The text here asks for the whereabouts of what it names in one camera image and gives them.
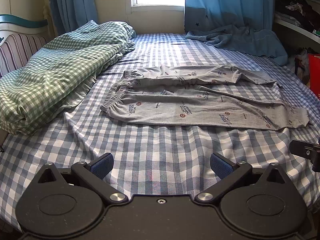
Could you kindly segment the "grey printed pants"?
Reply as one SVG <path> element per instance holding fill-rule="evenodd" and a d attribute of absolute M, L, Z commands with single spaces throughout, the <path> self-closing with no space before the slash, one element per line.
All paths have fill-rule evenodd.
<path fill-rule="evenodd" d="M 266 72 L 236 66 L 166 66 L 126 70 L 107 93 L 101 110 L 132 124 L 215 126 L 277 131 L 309 123 L 308 111 L 281 99 L 254 99 L 227 87 L 266 88 Z"/>

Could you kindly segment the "blue checked bed sheet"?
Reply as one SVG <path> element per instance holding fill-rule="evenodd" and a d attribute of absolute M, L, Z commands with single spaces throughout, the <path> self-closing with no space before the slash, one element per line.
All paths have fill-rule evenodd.
<path fill-rule="evenodd" d="M 307 206 L 319 210 L 319 174 L 303 158 L 289 153 L 293 139 L 319 139 L 319 100 L 289 68 L 265 57 L 217 49 L 177 34 L 139 35 L 135 50 L 98 76 L 85 99 L 63 112 L 30 137 L 9 135 L 1 154 L 1 220 L 17 226 L 15 206 L 45 163 L 69 167 L 110 152 L 114 168 L 106 182 L 127 195 L 192 194 L 217 182 L 209 166 L 213 152 L 257 168 L 272 162 L 286 169 Z M 222 127 L 157 127 L 132 125 L 108 118 L 101 110 L 109 88 L 123 72 L 160 66 L 190 67 L 229 64 L 264 71 L 275 79 L 272 87 L 247 88 L 243 83 L 224 92 L 255 100 L 283 99 L 308 110 L 306 128 L 280 131 Z"/>

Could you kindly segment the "red bag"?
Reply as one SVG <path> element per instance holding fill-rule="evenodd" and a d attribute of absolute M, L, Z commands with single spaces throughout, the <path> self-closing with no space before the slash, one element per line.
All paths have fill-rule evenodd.
<path fill-rule="evenodd" d="M 320 98 L 320 58 L 319 54 L 309 54 L 310 89 Z"/>

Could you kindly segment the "green checked duvet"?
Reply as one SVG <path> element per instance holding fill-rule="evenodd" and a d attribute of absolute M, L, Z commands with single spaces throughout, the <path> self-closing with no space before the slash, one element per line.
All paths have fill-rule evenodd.
<path fill-rule="evenodd" d="M 135 36 L 126 22 L 91 20 L 48 42 L 1 78 L 1 129 L 30 135 L 76 107 L 101 72 L 134 50 Z"/>

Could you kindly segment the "white shelf unit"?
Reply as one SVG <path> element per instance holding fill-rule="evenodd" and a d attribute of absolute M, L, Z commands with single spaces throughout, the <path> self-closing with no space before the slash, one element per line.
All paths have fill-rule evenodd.
<path fill-rule="evenodd" d="M 319 45 L 319 0 L 276 0 L 274 29 L 291 44 Z"/>

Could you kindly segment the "blue star curtain right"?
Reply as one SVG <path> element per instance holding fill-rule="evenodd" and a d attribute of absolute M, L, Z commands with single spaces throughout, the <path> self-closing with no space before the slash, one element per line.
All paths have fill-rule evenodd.
<path fill-rule="evenodd" d="M 283 66 L 287 53 L 272 31 L 273 20 L 274 0 L 185 0 L 186 38 Z"/>

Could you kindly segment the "striped headboard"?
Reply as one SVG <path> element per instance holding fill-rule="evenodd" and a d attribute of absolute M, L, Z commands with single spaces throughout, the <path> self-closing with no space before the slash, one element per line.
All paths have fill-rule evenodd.
<path fill-rule="evenodd" d="M 47 20 L 1 14 L 1 76 L 24 67 L 49 41 Z"/>

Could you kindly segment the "blue curtain left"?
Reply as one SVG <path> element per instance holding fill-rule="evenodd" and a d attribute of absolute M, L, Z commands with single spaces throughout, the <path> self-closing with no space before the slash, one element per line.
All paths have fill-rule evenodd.
<path fill-rule="evenodd" d="M 91 20 L 98 21 L 94 0 L 49 0 L 49 6 L 59 35 L 74 31 Z"/>

